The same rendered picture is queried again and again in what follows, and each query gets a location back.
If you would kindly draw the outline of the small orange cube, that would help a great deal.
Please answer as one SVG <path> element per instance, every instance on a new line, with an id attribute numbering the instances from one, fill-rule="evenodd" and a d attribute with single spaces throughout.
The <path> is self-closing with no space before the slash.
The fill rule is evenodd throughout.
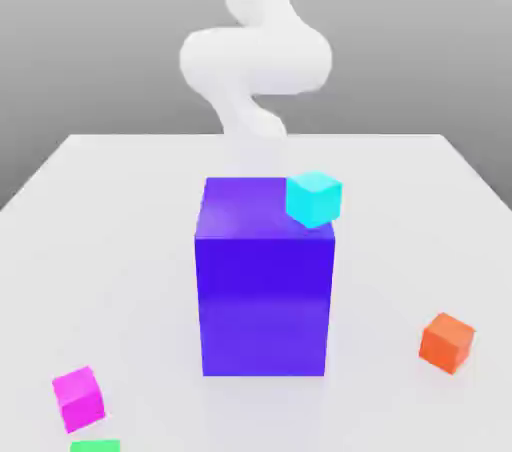
<path id="1" fill-rule="evenodd" d="M 475 329 L 445 312 L 423 330 L 419 357 L 451 375 L 470 354 Z"/>

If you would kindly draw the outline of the small magenta cube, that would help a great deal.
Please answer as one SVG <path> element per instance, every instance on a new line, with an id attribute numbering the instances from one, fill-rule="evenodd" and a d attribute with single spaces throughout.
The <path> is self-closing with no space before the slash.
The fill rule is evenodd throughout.
<path id="1" fill-rule="evenodd" d="M 53 379 L 52 387 L 67 433 L 105 417 L 102 392 L 89 366 Z"/>

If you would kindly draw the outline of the large purple box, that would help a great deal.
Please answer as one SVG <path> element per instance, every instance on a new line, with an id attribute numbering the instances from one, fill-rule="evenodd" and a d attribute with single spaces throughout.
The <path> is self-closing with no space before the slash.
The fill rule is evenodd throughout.
<path id="1" fill-rule="evenodd" d="M 204 375 L 324 374 L 331 224 L 290 217 L 281 177 L 209 177 L 194 246 Z"/>

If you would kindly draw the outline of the small green cube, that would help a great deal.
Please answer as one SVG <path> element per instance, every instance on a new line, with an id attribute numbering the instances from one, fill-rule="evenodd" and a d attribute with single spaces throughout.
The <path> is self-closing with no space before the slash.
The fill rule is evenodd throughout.
<path id="1" fill-rule="evenodd" d="M 73 441 L 69 452 L 121 452 L 119 439 Z"/>

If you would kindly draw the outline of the small cyan cube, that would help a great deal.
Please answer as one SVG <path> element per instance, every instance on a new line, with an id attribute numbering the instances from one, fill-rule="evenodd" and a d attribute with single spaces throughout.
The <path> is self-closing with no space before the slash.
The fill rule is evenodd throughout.
<path id="1" fill-rule="evenodd" d="M 306 228 L 317 228 L 340 217 L 342 183 L 319 172 L 306 172 L 286 178 L 287 214 Z"/>

